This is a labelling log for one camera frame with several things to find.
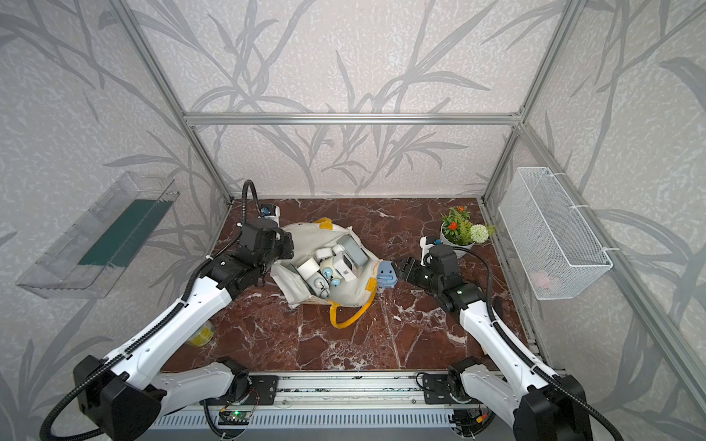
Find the wallpaper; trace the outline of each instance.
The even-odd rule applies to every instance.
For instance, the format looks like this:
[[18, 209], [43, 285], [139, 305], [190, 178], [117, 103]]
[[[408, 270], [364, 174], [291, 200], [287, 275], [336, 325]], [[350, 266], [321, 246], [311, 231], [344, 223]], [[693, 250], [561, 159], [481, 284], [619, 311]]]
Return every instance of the wallpaper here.
[[[211, 249], [227, 206], [102, 2], [0, 4], [0, 439], [33, 440], [83, 357], [148, 324]], [[176, 202], [108, 296], [15, 285], [125, 171], [171, 176]], [[56, 433], [94, 428], [71, 404]]]
[[530, 122], [706, 362], [704, 41], [704, 1], [584, 11]]
[[[540, 302], [534, 296], [498, 206], [516, 168], [539, 165], [520, 139], [487, 206], [547, 362], [574, 375], [589, 404], [626, 440], [706, 440], [706, 421], [610, 272], [570, 300]], [[596, 440], [613, 439], [593, 420], [592, 427]]]
[[[564, 0], [129, 3], [190, 112], [514, 112], [564, 8]], [[263, 194], [289, 197], [479, 195], [509, 133], [200, 129], [231, 188], [255, 179]]]
[[563, 0], [130, 0], [187, 111], [512, 112]]
[[262, 195], [434, 196], [483, 193], [509, 132], [508, 126], [208, 126], [200, 137], [234, 194], [253, 179]]

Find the yellow bottle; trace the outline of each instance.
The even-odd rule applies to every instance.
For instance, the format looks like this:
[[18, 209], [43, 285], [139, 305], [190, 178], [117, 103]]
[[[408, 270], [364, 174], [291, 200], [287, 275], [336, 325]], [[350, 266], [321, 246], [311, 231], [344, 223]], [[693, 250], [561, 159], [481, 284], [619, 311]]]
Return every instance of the yellow bottle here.
[[198, 328], [196, 332], [191, 335], [191, 337], [189, 337], [189, 340], [187, 340], [186, 343], [197, 348], [205, 346], [213, 338], [215, 330], [216, 329], [213, 325], [211, 325], [211, 322], [206, 320], [206, 323], [201, 325], [201, 327]]

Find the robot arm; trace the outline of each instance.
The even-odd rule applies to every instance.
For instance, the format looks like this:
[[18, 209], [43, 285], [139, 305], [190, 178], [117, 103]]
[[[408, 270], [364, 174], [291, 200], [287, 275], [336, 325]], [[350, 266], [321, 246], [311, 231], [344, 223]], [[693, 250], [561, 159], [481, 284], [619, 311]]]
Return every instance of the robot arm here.
[[[478, 286], [463, 280], [453, 247], [439, 245], [434, 237], [422, 238], [422, 260], [408, 258], [398, 266], [398, 277], [431, 294], [488, 352], [505, 376], [499, 380], [474, 361], [455, 363], [448, 384], [459, 402], [471, 398], [486, 404], [513, 428], [518, 440], [592, 440], [588, 412], [559, 394], [535, 370], [541, 369], [567, 391], [585, 401], [581, 385], [556, 372], [532, 354], [496, 314], [489, 314], [490, 298]], [[506, 341], [497, 330], [499, 326]], [[529, 360], [523, 360], [515, 349]]]
[[[247, 185], [252, 187], [252, 183], [244, 185], [244, 205]], [[248, 371], [230, 359], [182, 373], [159, 371], [206, 320], [257, 284], [275, 260], [293, 257], [292, 235], [279, 226], [279, 207], [263, 205], [260, 214], [251, 221], [244, 219], [240, 242], [233, 252], [221, 250], [199, 267], [188, 295], [102, 360], [87, 356], [74, 368], [77, 387], [44, 420], [42, 441], [66, 439], [52, 434], [51, 427], [74, 397], [81, 412], [99, 427], [77, 437], [88, 439], [106, 433], [114, 441], [132, 441], [160, 416], [202, 399], [238, 401], [246, 397], [251, 388]]]

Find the yellow bag strap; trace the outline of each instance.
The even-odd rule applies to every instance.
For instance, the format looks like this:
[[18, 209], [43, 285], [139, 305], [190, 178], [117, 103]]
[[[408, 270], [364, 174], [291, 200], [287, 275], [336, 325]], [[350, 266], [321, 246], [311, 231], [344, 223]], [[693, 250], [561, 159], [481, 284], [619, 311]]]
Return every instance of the yellow bag strap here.
[[349, 327], [350, 325], [355, 323], [356, 320], [358, 320], [365, 313], [365, 311], [370, 308], [370, 305], [373, 303], [373, 300], [375, 299], [375, 293], [378, 291], [378, 280], [373, 279], [371, 277], [370, 280], [368, 280], [368, 284], [366, 285], [365, 290], [371, 291], [370, 300], [368, 300], [368, 303], [361, 306], [358, 312], [355, 313], [353, 317], [349, 318], [343, 323], [338, 323], [336, 321], [336, 311], [338, 310], [338, 307], [341, 306], [340, 303], [336, 303], [333, 300], [329, 300], [329, 303], [331, 303], [331, 309], [328, 311], [328, 313], [331, 318], [331, 325], [342, 330], [343, 328]]

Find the clear plastic shelf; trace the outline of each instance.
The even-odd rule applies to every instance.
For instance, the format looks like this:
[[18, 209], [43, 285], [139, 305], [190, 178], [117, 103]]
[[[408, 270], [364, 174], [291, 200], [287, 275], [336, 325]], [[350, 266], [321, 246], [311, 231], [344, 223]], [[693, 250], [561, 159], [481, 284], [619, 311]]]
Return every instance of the clear plastic shelf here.
[[104, 298], [179, 196], [127, 172], [18, 280], [44, 298]]

